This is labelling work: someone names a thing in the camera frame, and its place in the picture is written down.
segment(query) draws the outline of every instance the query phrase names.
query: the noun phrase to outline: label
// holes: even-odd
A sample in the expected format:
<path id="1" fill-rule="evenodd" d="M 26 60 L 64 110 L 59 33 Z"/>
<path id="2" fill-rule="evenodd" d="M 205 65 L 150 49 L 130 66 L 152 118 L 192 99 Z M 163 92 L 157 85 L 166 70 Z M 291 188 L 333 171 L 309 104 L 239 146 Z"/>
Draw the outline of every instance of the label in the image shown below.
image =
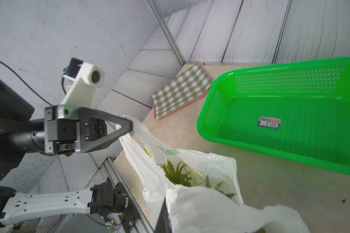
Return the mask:
<path id="1" fill-rule="evenodd" d="M 281 119 L 272 117 L 260 117 L 258 121 L 258 127 L 279 129 L 281 124 Z"/>

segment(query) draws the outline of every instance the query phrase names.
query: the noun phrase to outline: green and white checkered cloth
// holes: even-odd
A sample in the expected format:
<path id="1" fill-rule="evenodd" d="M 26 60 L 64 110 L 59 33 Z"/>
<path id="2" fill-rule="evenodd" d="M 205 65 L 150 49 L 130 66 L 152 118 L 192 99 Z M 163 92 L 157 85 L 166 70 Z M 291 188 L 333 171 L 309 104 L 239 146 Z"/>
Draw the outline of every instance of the green and white checkered cloth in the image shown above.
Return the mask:
<path id="1" fill-rule="evenodd" d="M 211 87 L 211 80 L 199 64 L 176 76 L 153 95 L 156 119 L 160 119 Z"/>

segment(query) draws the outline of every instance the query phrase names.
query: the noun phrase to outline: green plant leaves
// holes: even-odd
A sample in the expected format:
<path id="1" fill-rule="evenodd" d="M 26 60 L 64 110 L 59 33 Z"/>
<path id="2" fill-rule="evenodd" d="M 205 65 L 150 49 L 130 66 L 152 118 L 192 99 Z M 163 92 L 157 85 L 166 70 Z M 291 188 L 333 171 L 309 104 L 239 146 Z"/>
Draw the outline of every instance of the green plant leaves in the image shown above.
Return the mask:
<path id="1" fill-rule="evenodd" d="M 226 193 L 224 193 L 223 190 L 219 190 L 223 183 L 225 183 L 225 182 L 224 182 L 224 181 L 221 181 L 221 182 L 219 182 L 218 184 L 216 184 L 216 185 L 214 186 L 214 188 L 213 188 L 213 187 L 211 186 L 211 183 L 210 183 L 209 175 L 206 176 L 206 183 L 205 183 L 205 186 L 206 186 L 207 188 L 215 189 L 216 191 L 220 192 L 221 194 L 223 194 L 224 196 L 228 197 L 229 199 L 233 198 L 233 197 L 236 195 L 236 193 L 227 193 L 227 194 L 226 194 Z"/>
<path id="2" fill-rule="evenodd" d="M 191 187 L 191 180 L 193 180 L 192 177 L 188 177 L 188 175 L 190 174 L 190 172 L 187 172 L 185 174 L 182 174 L 181 171 L 183 170 L 183 168 L 186 166 L 186 163 L 184 162 L 180 162 L 177 167 L 176 170 L 174 169 L 173 164 L 171 163 L 171 161 L 169 161 L 169 159 L 167 159 L 167 164 L 163 164 L 161 165 L 161 168 L 164 170 L 165 172 L 165 176 L 173 183 L 173 184 L 181 184 L 187 187 Z M 220 192 L 221 194 L 225 195 L 226 197 L 228 197 L 229 199 L 233 198 L 236 193 L 224 193 L 223 190 L 219 190 L 220 187 L 222 186 L 222 184 L 224 184 L 224 181 L 219 182 L 218 184 L 216 184 L 214 187 L 211 186 L 210 183 L 210 179 L 209 179 L 209 175 L 206 176 L 206 180 L 205 180 L 205 186 L 207 188 L 210 189 L 215 189 L 216 191 Z"/>
<path id="3" fill-rule="evenodd" d="M 151 155 L 147 152 L 147 149 L 144 148 L 145 153 L 151 158 Z"/>
<path id="4" fill-rule="evenodd" d="M 177 149 L 167 149 L 167 150 L 164 150 L 162 149 L 161 147 L 159 146 L 156 146 L 158 147 L 163 153 L 165 153 L 167 156 L 170 156 L 170 155 L 173 155 L 173 154 L 180 154 L 180 152 L 177 150 Z"/>
<path id="5" fill-rule="evenodd" d="M 182 162 L 180 162 L 177 167 L 176 170 L 174 169 L 173 164 L 171 163 L 171 161 L 169 161 L 167 159 L 167 165 L 163 164 L 161 165 L 161 168 L 164 170 L 164 172 L 166 173 L 166 177 L 173 183 L 173 184 L 181 184 L 184 186 L 191 186 L 190 181 L 192 180 L 192 177 L 188 177 L 188 175 L 190 174 L 190 172 L 187 172 L 185 174 L 182 174 L 181 171 L 183 170 L 183 168 L 186 166 L 186 164 L 184 163 L 180 168 L 180 164 Z"/>

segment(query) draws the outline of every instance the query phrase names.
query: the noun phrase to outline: black cable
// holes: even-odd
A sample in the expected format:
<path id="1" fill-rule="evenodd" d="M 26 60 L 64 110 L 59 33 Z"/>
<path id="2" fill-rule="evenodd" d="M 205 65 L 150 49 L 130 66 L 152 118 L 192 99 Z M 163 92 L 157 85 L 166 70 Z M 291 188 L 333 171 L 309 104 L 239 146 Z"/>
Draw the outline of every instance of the black cable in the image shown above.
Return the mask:
<path id="1" fill-rule="evenodd" d="M 63 75 L 62 75 L 62 78 L 61 78 L 61 86 L 62 86 L 63 92 L 64 92 L 65 95 L 66 95 L 65 87 L 63 86 L 63 82 L 64 82 L 64 81 L 65 81 L 65 78 L 64 78 Z"/>
<path id="2" fill-rule="evenodd" d="M 91 216 L 89 216 L 88 214 L 86 214 L 90 219 L 92 219 L 95 223 L 101 225 L 101 226 L 104 226 L 104 227 L 112 227 L 112 226 L 107 226 L 105 224 L 102 224 L 102 223 L 99 223 L 98 221 L 94 220 Z"/>
<path id="3" fill-rule="evenodd" d="M 53 105 L 51 103 L 49 103 L 48 101 L 46 101 L 43 97 L 41 97 L 36 91 L 34 91 L 34 89 L 32 89 L 12 68 L 10 68 L 7 64 L 5 64 L 4 62 L 0 61 L 0 64 L 2 64 L 3 66 L 5 66 L 6 68 L 8 68 L 11 72 L 13 72 L 32 92 L 35 93 L 35 95 L 37 95 L 39 98 L 41 98 L 44 102 L 46 102 L 49 105 Z"/>

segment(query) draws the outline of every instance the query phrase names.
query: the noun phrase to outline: perforated basket side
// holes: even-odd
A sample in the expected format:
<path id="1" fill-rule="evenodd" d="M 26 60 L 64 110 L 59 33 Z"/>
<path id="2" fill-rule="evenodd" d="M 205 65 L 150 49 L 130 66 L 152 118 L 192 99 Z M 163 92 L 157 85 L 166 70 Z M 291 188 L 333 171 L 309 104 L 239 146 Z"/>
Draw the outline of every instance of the perforated basket side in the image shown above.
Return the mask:
<path id="1" fill-rule="evenodd" d="M 223 99 L 219 90 L 216 90 L 214 98 L 210 104 L 210 107 L 205 117 L 206 125 L 208 125 L 211 131 L 214 133 L 216 131 L 216 127 L 218 125 L 220 115 L 222 114 L 224 103 L 225 103 L 225 100 Z"/>
<path id="2" fill-rule="evenodd" d="M 331 94 L 340 81 L 344 67 L 291 69 L 236 75 L 238 94 Z"/>

